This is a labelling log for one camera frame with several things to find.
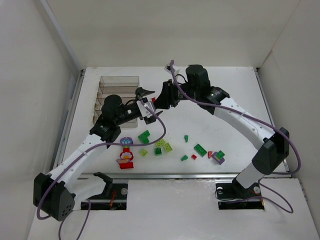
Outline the green L-shaped lego block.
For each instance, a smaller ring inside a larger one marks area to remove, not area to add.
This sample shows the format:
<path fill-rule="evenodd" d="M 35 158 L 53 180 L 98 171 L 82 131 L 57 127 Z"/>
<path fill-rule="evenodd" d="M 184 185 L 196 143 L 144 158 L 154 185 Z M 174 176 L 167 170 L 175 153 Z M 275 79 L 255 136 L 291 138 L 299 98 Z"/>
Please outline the green L-shaped lego block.
<path fill-rule="evenodd" d="M 138 140 L 140 141 L 141 146 L 151 145 L 156 142 L 155 140 L 153 140 L 153 141 L 149 140 L 150 135 L 151 135 L 150 132 L 148 130 L 146 130 L 138 136 Z"/>

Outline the lime green 2x4 brick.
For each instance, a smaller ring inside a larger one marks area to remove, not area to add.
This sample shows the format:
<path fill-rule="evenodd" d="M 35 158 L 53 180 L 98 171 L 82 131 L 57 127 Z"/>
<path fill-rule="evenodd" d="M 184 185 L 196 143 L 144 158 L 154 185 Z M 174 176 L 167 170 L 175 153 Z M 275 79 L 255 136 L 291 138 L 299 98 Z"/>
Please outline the lime green 2x4 brick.
<path fill-rule="evenodd" d="M 160 148 L 160 147 L 163 146 L 165 143 L 166 143 L 166 141 L 165 141 L 163 138 L 161 138 L 160 140 L 158 140 L 158 141 L 155 143 L 155 145 L 156 145 L 157 148 Z"/>

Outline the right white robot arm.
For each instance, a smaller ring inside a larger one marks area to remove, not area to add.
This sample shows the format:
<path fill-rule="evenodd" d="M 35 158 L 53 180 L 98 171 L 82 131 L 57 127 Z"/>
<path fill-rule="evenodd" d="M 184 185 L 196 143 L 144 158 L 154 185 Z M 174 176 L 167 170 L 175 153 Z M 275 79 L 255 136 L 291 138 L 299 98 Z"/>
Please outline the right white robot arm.
<path fill-rule="evenodd" d="M 245 136 L 257 153 L 233 180 L 240 189 L 248 189 L 270 175 L 289 154 L 289 132 L 285 128 L 272 129 L 254 120 L 225 90 L 211 85 L 208 72 L 202 65 L 189 65 L 185 73 L 187 81 L 183 84 L 178 84 L 175 76 L 163 83 L 161 93 L 153 103 L 155 108 L 168 110 L 176 107 L 179 101 L 192 99 Z"/>

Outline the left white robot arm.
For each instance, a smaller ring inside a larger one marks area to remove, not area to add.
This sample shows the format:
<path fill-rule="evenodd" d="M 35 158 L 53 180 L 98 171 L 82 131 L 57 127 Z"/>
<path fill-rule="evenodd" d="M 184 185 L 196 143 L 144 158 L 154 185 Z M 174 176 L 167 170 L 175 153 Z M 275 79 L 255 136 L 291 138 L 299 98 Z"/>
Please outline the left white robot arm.
<path fill-rule="evenodd" d="M 163 110 L 160 97 L 149 100 L 152 91 L 139 87 L 135 99 L 124 104 L 121 97 L 111 94 L 104 99 L 101 114 L 79 147 L 49 173 L 39 173 L 33 182 L 33 205 L 39 220 L 54 218 L 62 222 L 72 212 L 81 209 L 81 203 L 97 195 L 108 196 L 113 180 L 96 172 L 80 186 L 76 182 L 84 170 L 110 146 L 123 146 L 117 142 L 120 126 L 133 119 L 146 124 L 159 120 L 156 110 Z"/>

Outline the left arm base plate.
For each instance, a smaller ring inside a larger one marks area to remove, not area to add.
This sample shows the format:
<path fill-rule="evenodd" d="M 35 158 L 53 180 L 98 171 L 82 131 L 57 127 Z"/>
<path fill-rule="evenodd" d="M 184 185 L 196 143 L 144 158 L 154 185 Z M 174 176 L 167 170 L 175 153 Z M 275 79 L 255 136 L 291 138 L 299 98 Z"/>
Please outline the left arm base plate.
<path fill-rule="evenodd" d="M 103 181 L 103 190 L 89 197 L 91 211 L 117 211 L 127 209 L 128 182 L 114 181 L 104 173 L 96 172 L 94 177 Z"/>

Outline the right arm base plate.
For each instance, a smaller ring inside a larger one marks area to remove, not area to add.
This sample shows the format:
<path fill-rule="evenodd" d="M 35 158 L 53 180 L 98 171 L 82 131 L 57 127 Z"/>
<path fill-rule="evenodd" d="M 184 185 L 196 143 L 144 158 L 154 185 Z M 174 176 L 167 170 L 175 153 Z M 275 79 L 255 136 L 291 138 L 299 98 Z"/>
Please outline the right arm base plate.
<path fill-rule="evenodd" d="M 260 185 L 255 182 L 249 188 L 243 188 L 235 180 L 216 182 L 214 195 L 219 210 L 264 210 Z"/>

